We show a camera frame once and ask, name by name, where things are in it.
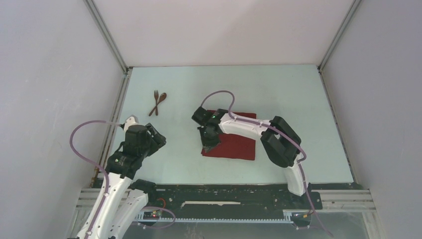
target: table surface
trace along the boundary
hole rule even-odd
[[[159,105],[159,116],[149,117],[154,90],[167,93],[167,99]],[[152,123],[167,138],[164,147],[143,161],[135,179],[161,184],[286,183],[261,142],[256,143],[255,161],[201,155],[198,125],[191,116],[205,96],[218,90],[234,93],[233,111],[256,113],[262,120],[283,117],[302,139],[308,155],[303,167],[310,182],[353,182],[315,65],[134,68],[120,121],[136,115],[141,124]],[[204,107],[227,109],[230,102],[231,96],[221,93]],[[118,130],[113,149],[123,140]]]

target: white wall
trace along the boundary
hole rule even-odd
[[[353,0],[96,0],[129,66],[319,64]]]
[[[422,1],[363,1],[324,70],[389,239],[421,238]]]
[[[69,148],[108,120],[122,72],[82,0],[0,3],[0,232],[62,239],[93,167]],[[106,127],[76,147],[97,159]]]

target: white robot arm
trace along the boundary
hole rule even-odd
[[[148,195],[142,190],[131,190],[117,211],[143,159],[164,146],[166,138],[151,124],[140,125],[135,116],[129,117],[121,126],[125,141],[107,160],[108,180],[103,181],[100,195],[77,239],[123,238],[135,216],[148,203]]]
[[[302,196],[305,193],[304,178],[298,166],[302,154],[285,138],[266,127],[270,125],[288,135],[297,144],[301,139],[281,117],[275,116],[272,120],[251,119],[238,116],[228,111],[218,109],[214,113],[199,107],[192,119],[197,122],[201,134],[201,142],[206,152],[215,148],[220,140],[221,133],[237,134],[254,140],[261,140],[268,157],[277,166],[282,167],[291,193]]]

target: spoon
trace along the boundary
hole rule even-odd
[[[160,99],[158,100],[158,103],[157,103],[157,105],[151,110],[151,112],[149,113],[149,116],[151,116],[152,115],[152,113],[154,113],[154,110],[157,110],[157,115],[158,115],[158,104],[159,103],[161,103],[161,102],[163,102],[165,99],[167,98],[167,94],[166,93],[162,93],[161,95],[160,95]]]

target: red napkin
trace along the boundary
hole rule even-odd
[[[240,116],[256,119],[256,114],[253,113],[237,113]],[[201,154],[205,157],[215,158],[238,158],[246,160],[255,160],[255,140],[239,136],[236,134],[219,134],[221,143],[214,149],[205,153],[202,150]]]

